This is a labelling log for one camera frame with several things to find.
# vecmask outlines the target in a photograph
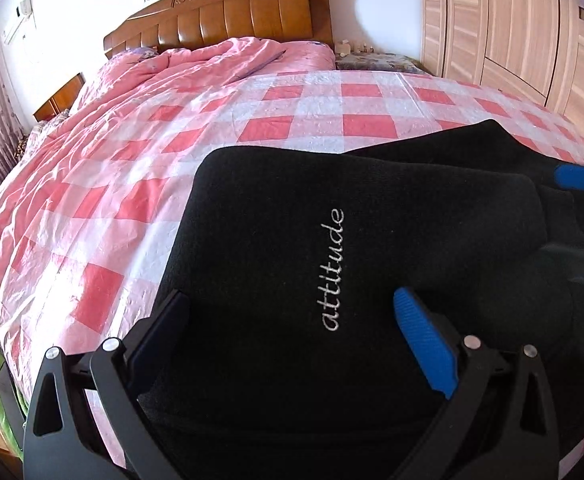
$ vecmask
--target bed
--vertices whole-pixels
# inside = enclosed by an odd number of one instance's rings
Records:
[[[0,186],[0,345],[26,401],[47,348],[90,351],[150,314],[214,149],[340,153],[491,118],[584,163],[584,138],[539,105],[427,75],[336,71],[332,44],[329,0],[160,0],[104,38],[110,61]]]

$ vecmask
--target small wooden headboard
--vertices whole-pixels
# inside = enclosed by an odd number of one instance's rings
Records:
[[[195,49],[243,36],[333,46],[329,0],[160,0],[108,34],[103,47],[111,58],[127,48]]]

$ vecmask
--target black garment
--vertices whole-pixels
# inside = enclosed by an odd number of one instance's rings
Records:
[[[571,449],[584,296],[539,248],[584,246],[584,196],[552,189],[556,164],[493,121],[348,155],[208,156],[156,300],[185,292],[190,326],[141,399],[177,466],[194,480],[387,477],[443,402],[393,318],[404,285],[461,333],[535,344]]]

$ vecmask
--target pink comforter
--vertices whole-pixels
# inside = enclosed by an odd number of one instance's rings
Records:
[[[86,90],[3,182],[0,340],[27,398],[47,348],[91,351],[150,314],[195,171],[216,148],[338,153],[494,118],[584,162],[572,124],[495,90],[384,72],[246,77],[283,50],[243,38],[131,64]]]

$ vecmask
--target pink blanket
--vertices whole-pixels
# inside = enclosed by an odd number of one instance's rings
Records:
[[[244,38],[132,64],[86,91],[3,182],[0,340],[26,398],[47,348],[91,351],[150,314],[195,171],[216,148],[338,153],[493,118],[584,162],[571,123],[496,90],[385,72],[245,77],[282,50]]]

